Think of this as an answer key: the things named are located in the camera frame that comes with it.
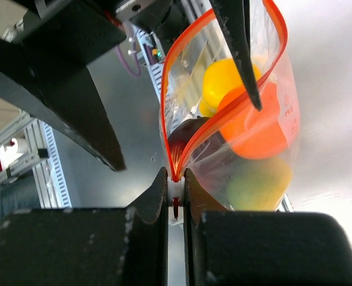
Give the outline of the clear zip top bag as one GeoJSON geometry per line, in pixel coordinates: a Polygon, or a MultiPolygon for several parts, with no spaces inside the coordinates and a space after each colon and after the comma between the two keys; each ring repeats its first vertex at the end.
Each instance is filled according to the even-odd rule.
{"type": "Polygon", "coordinates": [[[160,126],[168,180],[191,171],[215,200],[231,210],[276,210],[292,179],[300,110],[286,44],[285,20],[273,1],[251,1],[248,26],[241,1],[211,8],[175,40],[161,78],[160,126]],[[245,88],[233,47],[248,30],[261,109],[245,88]]]}

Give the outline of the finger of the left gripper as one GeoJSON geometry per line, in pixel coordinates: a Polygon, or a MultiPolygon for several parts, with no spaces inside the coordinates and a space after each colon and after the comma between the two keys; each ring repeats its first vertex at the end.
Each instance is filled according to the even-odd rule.
{"type": "Polygon", "coordinates": [[[126,39],[101,1],[20,1],[23,30],[0,38],[0,99],[49,124],[111,170],[126,165],[87,68],[126,39]]]}
{"type": "Polygon", "coordinates": [[[210,2],[253,106],[262,110],[262,103],[251,62],[250,1],[212,0],[210,2]]]}

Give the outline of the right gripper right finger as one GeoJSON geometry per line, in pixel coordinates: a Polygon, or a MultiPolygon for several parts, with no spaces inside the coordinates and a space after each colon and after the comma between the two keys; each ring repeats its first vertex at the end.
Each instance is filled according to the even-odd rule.
{"type": "Polygon", "coordinates": [[[230,211],[184,175],[188,285],[352,285],[352,248],[332,216],[230,211]]]}

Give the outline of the orange fruit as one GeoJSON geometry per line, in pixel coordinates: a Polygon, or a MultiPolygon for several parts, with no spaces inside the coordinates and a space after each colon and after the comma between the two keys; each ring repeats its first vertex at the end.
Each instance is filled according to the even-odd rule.
{"type": "Polygon", "coordinates": [[[244,101],[240,104],[241,111],[219,128],[221,136],[236,155],[261,160],[287,149],[287,140],[278,123],[281,110],[276,91],[277,85],[267,82],[261,92],[262,111],[244,101]]]}

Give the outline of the yellow pear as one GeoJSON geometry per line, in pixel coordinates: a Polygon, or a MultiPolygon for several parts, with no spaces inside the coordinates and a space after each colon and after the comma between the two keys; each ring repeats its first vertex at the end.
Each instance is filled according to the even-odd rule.
{"type": "Polygon", "coordinates": [[[243,88],[244,84],[233,58],[224,58],[208,66],[203,77],[201,115],[212,117],[224,96],[238,87],[243,88]]]}

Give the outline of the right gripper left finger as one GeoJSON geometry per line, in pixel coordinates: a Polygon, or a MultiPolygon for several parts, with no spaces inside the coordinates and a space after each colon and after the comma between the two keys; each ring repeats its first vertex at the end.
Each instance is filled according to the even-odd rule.
{"type": "Polygon", "coordinates": [[[166,285],[167,170],[124,208],[21,209],[0,223],[0,285],[166,285]]]}

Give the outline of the yellow green lemon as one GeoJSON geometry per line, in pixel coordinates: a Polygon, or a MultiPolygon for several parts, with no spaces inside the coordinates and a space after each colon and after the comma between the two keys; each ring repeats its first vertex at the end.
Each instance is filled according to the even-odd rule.
{"type": "Polygon", "coordinates": [[[279,157],[249,161],[229,180],[226,195],[234,210],[274,211],[282,201],[292,170],[279,157]]]}

